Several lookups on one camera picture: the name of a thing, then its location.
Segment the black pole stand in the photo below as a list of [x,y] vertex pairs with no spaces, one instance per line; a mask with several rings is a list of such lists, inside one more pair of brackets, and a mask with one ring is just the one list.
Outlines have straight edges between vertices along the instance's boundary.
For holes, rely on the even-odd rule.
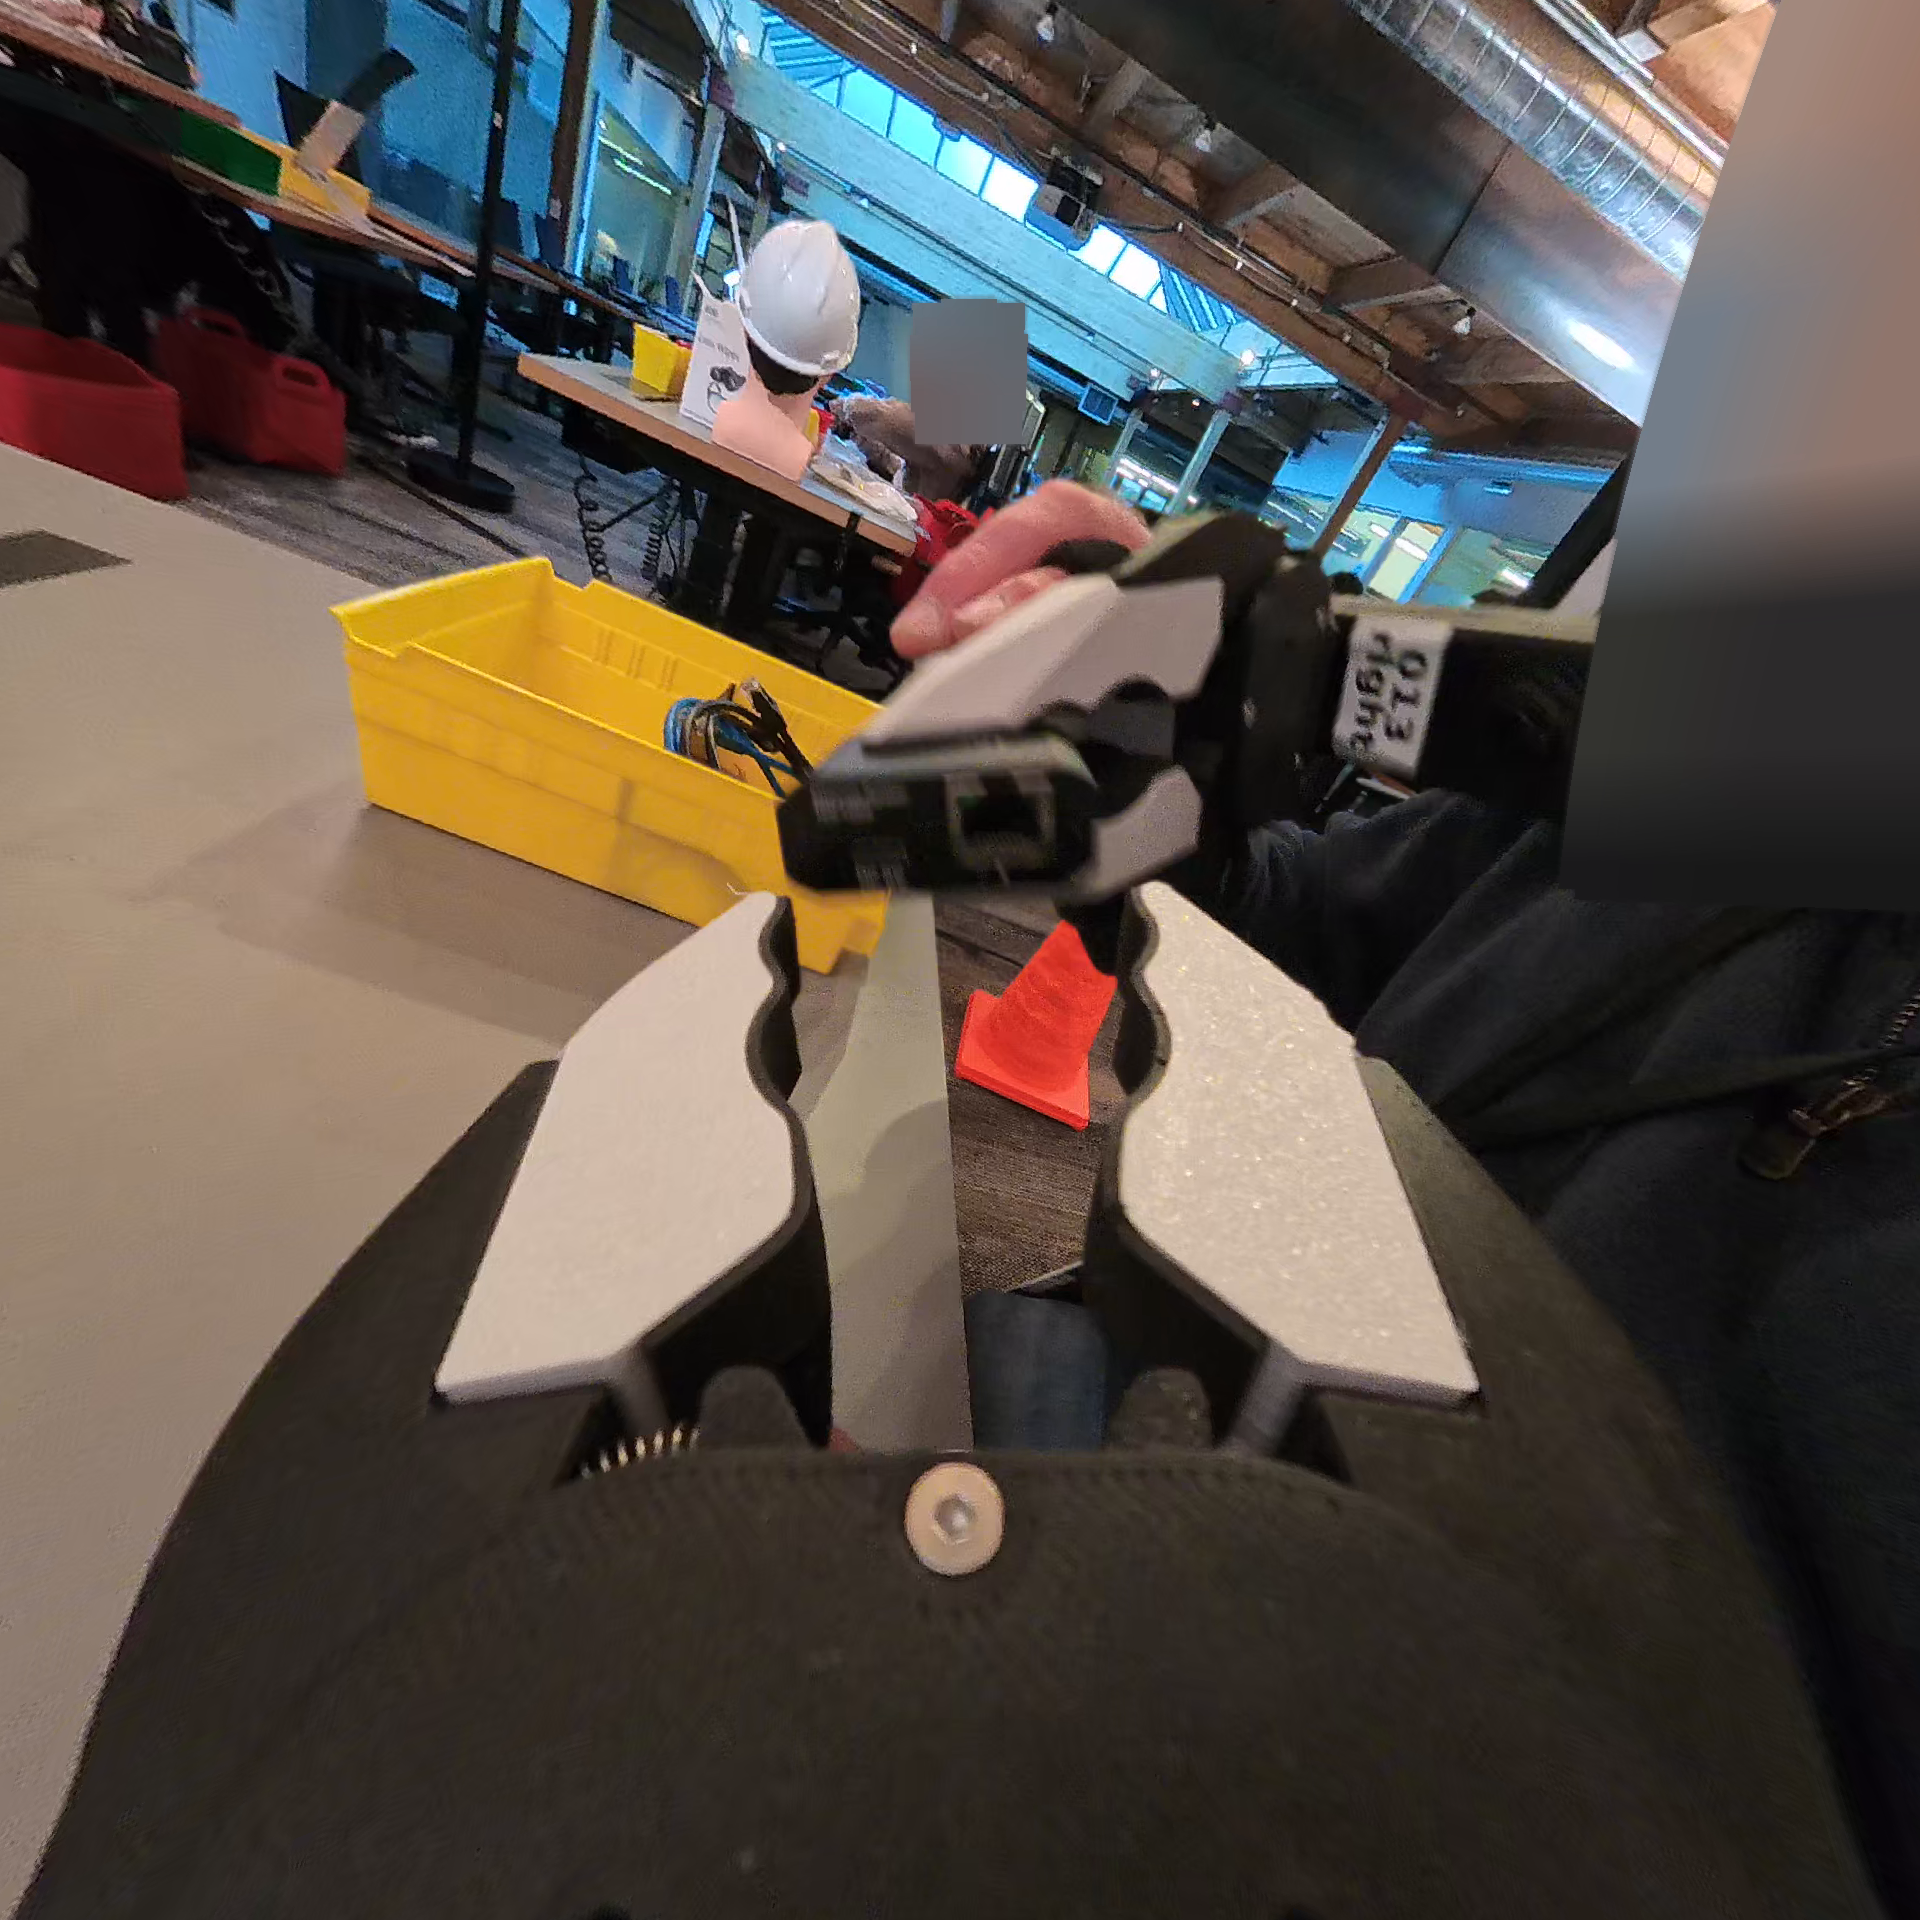
[[433,499],[481,512],[488,516],[513,514],[514,484],[499,472],[475,460],[479,402],[483,391],[483,365],[489,333],[489,301],[497,265],[497,211],[510,149],[513,127],[513,74],[520,53],[521,2],[483,7],[483,24],[495,28],[492,91],[488,106],[488,154],[483,196],[479,204],[475,252],[468,282],[462,293],[462,322],[452,338],[450,391],[452,391],[452,449],[418,451],[408,461],[409,480]]

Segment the person's right hand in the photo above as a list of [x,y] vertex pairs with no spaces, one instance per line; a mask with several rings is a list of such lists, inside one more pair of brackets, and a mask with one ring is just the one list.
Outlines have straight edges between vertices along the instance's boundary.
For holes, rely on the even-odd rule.
[[908,664],[942,653],[1056,583],[1120,565],[1153,532],[1113,493],[1052,479],[930,570],[894,620],[894,652]]

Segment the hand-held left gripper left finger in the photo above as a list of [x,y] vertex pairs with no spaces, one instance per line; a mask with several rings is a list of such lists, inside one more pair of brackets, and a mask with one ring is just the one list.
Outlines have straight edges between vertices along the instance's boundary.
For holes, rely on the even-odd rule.
[[794,1090],[794,905],[739,899],[564,1044],[439,1362],[450,1405],[594,1388],[639,1435],[775,1377],[833,1428],[833,1290]]

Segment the green plastic bin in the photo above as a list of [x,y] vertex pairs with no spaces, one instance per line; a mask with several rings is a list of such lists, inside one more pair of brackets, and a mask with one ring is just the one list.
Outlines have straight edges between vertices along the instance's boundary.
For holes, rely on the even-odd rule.
[[250,129],[177,111],[177,154],[255,195],[275,200],[281,193],[283,146]]

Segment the pink mannequin head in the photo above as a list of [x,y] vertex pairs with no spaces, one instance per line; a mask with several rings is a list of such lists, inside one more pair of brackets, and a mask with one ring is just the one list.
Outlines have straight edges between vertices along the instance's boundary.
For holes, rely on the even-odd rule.
[[743,385],[713,411],[712,443],[786,482],[807,479],[822,386],[816,376],[751,356]]

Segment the white hard hat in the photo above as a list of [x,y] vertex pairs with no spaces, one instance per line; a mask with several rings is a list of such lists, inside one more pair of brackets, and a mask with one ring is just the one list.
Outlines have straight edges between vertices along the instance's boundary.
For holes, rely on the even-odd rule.
[[842,235],[828,221],[768,229],[736,285],[751,346],[795,378],[847,372],[857,355],[863,293]]

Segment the yellow plastic bin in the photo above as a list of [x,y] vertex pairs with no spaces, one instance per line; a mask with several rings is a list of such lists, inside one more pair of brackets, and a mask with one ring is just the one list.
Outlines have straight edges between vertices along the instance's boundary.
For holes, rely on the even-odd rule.
[[368,802],[700,928],[794,901],[800,965],[873,956],[882,896],[785,876],[752,757],[674,753],[668,717],[760,684],[807,762],[875,707],[606,583],[516,560],[335,609]]

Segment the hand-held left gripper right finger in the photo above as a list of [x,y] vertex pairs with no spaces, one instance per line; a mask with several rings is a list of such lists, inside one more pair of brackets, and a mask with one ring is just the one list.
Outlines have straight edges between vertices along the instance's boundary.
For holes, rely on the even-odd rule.
[[1353,1043],[1162,881],[1123,916],[1115,1074],[1086,1293],[1120,1381],[1190,1373],[1241,1455],[1319,1395],[1476,1399]]

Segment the silver ventilation duct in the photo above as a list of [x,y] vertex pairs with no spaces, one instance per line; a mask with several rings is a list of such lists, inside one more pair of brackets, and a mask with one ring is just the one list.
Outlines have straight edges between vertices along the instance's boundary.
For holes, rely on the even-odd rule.
[[1726,141],[1585,7],[1352,2],[1352,11],[1529,156],[1666,277],[1684,282]]

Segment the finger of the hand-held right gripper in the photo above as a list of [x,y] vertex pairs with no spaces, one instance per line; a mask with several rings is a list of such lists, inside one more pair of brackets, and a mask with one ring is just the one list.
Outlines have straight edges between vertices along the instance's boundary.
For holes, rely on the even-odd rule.
[[1206,802],[1187,768],[1155,772],[1144,793],[1094,828],[1091,853],[1059,907],[1086,949],[1118,949],[1128,901],[1144,883],[1183,867],[1200,847]]
[[1224,613],[1216,576],[1056,583],[918,666],[863,729],[863,759],[1068,762],[1100,749],[1171,762]]

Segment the black network adapter box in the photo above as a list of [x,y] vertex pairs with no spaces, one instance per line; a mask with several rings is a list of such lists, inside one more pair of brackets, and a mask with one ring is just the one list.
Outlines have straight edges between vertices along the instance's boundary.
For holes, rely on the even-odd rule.
[[1103,793],[1055,735],[918,748],[852,738],[775,807],[785,873],[814,895],[1056,895],[1094,857]]

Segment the person's right forearm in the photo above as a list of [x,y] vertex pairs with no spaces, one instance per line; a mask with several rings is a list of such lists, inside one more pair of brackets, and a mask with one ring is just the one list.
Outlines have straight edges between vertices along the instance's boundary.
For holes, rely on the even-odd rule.
[[1562,828],[1450,793],[1328,826],[1273,823],[1228,856],[1210,912],[1350,1034],[1472,889],[1551,873]]

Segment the wooden table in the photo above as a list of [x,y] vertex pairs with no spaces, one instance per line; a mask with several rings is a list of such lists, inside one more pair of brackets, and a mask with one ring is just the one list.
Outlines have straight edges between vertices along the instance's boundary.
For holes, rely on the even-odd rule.
[[882,512],[812,473],[785,479],[746,455],[713,447],[708,428],[683,419],[676,402],[639,399],[623,368],[521,353],[514,371],[568,409],[602,420],[623,443],[641,443],[643,465],[688,479],[700,491],[720,493],[743,512],[816,521],[833,537],[849,537],[897,560],[918,553],[920,523],[913,516]]

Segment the orange traffic cone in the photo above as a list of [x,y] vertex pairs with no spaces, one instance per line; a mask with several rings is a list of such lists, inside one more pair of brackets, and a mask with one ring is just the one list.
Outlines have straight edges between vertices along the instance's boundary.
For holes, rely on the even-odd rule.
[[1091,1055],[1115,988],[1079,928],[1062,921],[1001,995],[971,995],[953,1076],[1084,1133]]

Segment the person's leg in jeans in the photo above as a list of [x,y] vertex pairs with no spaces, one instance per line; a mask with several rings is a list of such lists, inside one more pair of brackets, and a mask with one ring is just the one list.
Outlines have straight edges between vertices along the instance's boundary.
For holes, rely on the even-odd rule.
[[1091,1308],[1062,1291],[978,1291],[964,1331],[978,1452],[1103,1452],[1108,1343]]

